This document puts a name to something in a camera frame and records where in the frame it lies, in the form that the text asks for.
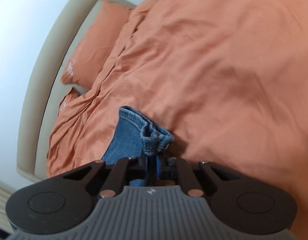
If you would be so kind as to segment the blue denim jeans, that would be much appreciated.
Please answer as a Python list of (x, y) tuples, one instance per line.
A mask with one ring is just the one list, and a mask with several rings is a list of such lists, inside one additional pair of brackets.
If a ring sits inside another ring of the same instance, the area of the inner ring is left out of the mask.
[(174, 142), (173, 135), (130, 106), (119, 108), (114, 136), (102, 160), (114, 165), (119, 159), (138, 157), (146, 165), (148, 157), (156, 156)]

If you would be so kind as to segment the beige upholstered headboard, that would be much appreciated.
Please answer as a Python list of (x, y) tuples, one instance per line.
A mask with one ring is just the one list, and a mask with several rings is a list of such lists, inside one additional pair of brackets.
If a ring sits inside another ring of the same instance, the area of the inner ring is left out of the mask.
[[(67, 60), (101, 10), (103, 0), (69, 0), (51, 28), (25, 94), (17, 139), (17, 172), (30, 181), (46, 179), (49, 136), (59, 103), (72, 85), (61, 83)], [(127, 0), (109, 0), (128, 7)]]

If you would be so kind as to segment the orange duvet cover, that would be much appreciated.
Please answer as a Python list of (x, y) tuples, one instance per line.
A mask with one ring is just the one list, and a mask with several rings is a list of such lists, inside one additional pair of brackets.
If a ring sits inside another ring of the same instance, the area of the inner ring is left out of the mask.
[(308, 0), (147, 0), (84, 95), (62, 101), (47, 174), (103, 157), (131, 106), (209, 160), (291, 194), (308, 239)]

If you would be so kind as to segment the orange pillow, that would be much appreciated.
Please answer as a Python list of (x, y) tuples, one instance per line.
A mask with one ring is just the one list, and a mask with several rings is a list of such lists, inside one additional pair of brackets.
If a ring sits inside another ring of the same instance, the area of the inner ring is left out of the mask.
[(131, 7), (109, 0), (101, 9), (66, 63), (61, 82), (90, 90), (128, 22)]

